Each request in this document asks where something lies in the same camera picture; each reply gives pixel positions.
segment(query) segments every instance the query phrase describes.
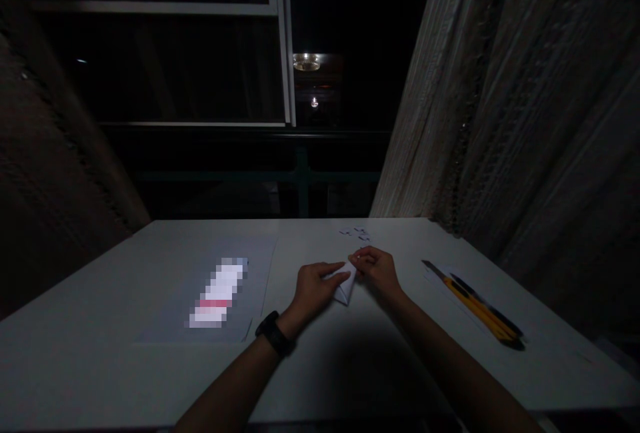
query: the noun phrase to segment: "wristwatch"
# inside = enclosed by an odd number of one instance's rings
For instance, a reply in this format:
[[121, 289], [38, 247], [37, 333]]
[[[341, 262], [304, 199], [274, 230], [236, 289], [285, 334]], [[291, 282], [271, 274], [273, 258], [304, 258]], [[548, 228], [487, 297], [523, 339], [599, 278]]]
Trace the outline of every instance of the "wristwatch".
[[287, 340], [287, 337], [275, 324], [275, 320], [276, 318], [278, 318], [278, 316], [278, 312], [275, 310], [269, 313], [267, 315], [267, 318], [262, 320], [262, 323], [255, 329], [255, 335], [259, 336], [263, 334], [269, 341], [269, 343], [271, 343], [271, 346], [278, 353], [278, 355], [281, 358], [284, 358], [293, 351], [295, 342]]

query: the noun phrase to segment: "white curtain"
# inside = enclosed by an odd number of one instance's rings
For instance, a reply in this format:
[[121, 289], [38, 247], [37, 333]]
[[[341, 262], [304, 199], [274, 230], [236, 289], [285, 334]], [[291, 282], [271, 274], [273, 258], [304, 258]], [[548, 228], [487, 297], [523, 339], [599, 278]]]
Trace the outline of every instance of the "white curtain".
[[371, 216], [431, 218], [583, 332], [637, 332], [639, 33], [640, 0], [428, 0]]

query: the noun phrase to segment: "window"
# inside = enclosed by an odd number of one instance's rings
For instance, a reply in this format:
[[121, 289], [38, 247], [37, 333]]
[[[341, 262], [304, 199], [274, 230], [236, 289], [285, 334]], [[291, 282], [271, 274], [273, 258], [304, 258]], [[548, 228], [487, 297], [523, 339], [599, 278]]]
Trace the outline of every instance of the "window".
[[29, 0], [103, 125], [295, 125], [286, 0]]

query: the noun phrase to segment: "paper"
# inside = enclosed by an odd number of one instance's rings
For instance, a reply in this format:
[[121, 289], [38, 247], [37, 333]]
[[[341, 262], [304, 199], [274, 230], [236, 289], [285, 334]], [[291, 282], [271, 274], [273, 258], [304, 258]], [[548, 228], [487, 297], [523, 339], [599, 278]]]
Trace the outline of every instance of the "paper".
[[331, 273], [330, 275], [325, 276], [325, 280], [328, 280], [329, 278], [331, 278], [332, 276], [337, 275], [338, 273], [342, 273], [342, 272], [349, 272], [351, 273], [349, 275], [349, 278], [347, 278], [347, 280], [343, 281], [340, 286], [338, 286], [338, 288], [336, 289], [335, 293], [333, 294], [333, 298], [335, 300], [338, 300], [340, 303], [343, 303], [345, 305], [349, 305], [349, 299], [351, 298], [351, 291], [353, 290], [353, 282], [355, 281], [355, 266], [353, 266], [353, 264], [351, 262], [346, 262], [345, 266], [343, 266], [342, 268], [340, 268], [338, 271]]
[[367, 233], [364, 226], [359, 225], [354, 226], [353, 228], [347, 226], [346, 228], [341, 228], [338, 231], [345, 236], [356, 236], [358, 240], [361, 241], [361, 248], [364, 248], [365, 246], [369, 246], [371, 244], [371, 235]]
[[277, 236], [238, 236], [211, 242], [194, 271], [171, 295], [140, 343], [226, 342], [245, 339], [262, 316]]

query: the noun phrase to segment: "white table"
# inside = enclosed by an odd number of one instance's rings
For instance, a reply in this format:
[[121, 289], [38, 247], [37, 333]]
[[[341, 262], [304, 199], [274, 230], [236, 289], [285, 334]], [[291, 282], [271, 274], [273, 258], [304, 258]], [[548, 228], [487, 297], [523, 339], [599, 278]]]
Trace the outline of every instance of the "white table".
[[[530, 410], [640, 404], [618, 365], [464, 240], [422, 218], [156, 221], [0, 323], [0, 430], [172, 425], [247, 345], [135, 344], [185, 265], [216, 236], [278, 234], [263, 314], [282, 311], [302, 264], [358, 246], [364, 225], [391, 252], [407, 294]], [[423, 278], [421, 259], [458, 267], [529, 338], [501, 346]], [[249, 340], [259, 322], [254, 320]], [[402, 336], [356, 285], [302, 334], [252, 422], [426, 414], [447, 405]]]

